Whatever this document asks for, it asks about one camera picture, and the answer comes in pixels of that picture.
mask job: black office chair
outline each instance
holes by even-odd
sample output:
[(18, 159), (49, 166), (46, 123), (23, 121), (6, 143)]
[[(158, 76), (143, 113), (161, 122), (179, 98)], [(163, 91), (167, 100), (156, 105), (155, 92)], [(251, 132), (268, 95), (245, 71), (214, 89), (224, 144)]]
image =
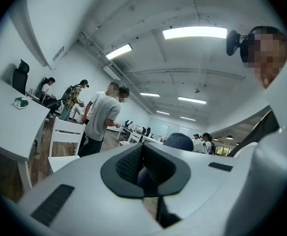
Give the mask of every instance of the black office chair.
[(22, 94), (26, 94), (26, 84), (28, 80), (28, 75), (30, 67), (21, 59), (18, 69), (14, 70), (12, 77), (12, 87), (18, 90)]

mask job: black pants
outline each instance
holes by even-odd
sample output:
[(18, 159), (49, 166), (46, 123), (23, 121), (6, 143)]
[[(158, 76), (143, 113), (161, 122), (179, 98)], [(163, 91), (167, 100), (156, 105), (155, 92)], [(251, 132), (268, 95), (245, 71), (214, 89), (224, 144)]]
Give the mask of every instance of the black pants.
[[(43, 101), (43, 106), (47, 106), (53, 102), (57, 101), (56, 99), (52, 99), (52, 98), (48, 98), (48, 99), (45, 99)], [(59, 108), (59, 105), (58, 104), (54, 104), (53, 106), (50, 107), (50, 113), (51, 114), (54, 114), (54, 112)]]
[(78, 151), (78, 155), (80, 157), (86, 156), (86, 155), (92, 155), (95, 153), (99, 153), (101, 146), (103, 143), (103, 139), (101, 141), (96, 141), (94, 139), (91, 139), (88, 137), (88, 143), (83, 145), (81, 149)]
[(80, 142), (80, 145), (79, 145), (79, 149), (81, 149), (83, 147), (83, 145), (85, 144), (85, 141), (86, 141), (86, 133), (84, 132), (84, 135), (83, 137), (81, 138), (81, 142)]

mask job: fluorescent light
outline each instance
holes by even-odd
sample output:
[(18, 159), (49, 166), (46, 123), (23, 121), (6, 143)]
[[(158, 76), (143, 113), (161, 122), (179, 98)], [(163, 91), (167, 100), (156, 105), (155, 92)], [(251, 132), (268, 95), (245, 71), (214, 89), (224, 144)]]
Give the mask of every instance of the fluorescent light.
[(187, 119), (187, 120), (195, 120), (195, 119), (190, 119), (190, 118), (186, 118), (186, 117), (183, 117), (183, 116), (181, 116), (181, 118)]
[(158, 113), (162, 113), (162, 114), (165, 114), (165, 115), (170, 115), (169, 113), (164, 113), (164, 112), (161, 112), (161, 111), (157, 111)]
[(141, 95), (145, 95), (145, 96), (154, 96), (154, 97), (160, 97), (160, 95), (158, 93), (146, 93), (146, 92), (141, 92)]
[(177, 37), (219, 37), (227, 38), (227, 29), (209, 26), (193, 26), (163, 31), (165, 39)]
[(117, 50), (115, 50), (114, 52), (111, 52), (109, 54), (106, 55), (106, 57), (108, 59), (113, 59), (121, 54), (127, 53), (129, 51), (131, 51), (133, 48), (130, 46), (130, 44), (124, 45), (121, 48), (118, 48)]
[(201, 103), (201, 104), (206, 104), (207, 103), (205, 100), (195, 100), (195, 99), (184, 98), (184, 97), (179, 97), (178, 99), (179, 100), (186, 100), (186, 101), (196, 102), (196, 103)]

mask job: window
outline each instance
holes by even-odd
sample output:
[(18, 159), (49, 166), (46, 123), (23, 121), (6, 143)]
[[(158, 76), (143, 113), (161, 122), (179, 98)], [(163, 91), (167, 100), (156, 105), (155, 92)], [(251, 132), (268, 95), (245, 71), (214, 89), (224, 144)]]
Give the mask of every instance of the window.
[(229, 147), (217, 146), (217, 154), (227, 156), (230, 152)]

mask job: computer monitor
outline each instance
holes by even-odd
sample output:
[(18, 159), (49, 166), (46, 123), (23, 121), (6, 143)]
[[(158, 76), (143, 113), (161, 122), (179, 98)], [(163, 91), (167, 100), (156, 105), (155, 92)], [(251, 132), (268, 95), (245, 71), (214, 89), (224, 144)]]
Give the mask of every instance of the computer monitor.
[(194, 144), (193, 152), (208, 154), (207, 146), (205, 141), (201, 141), (199, 143)]

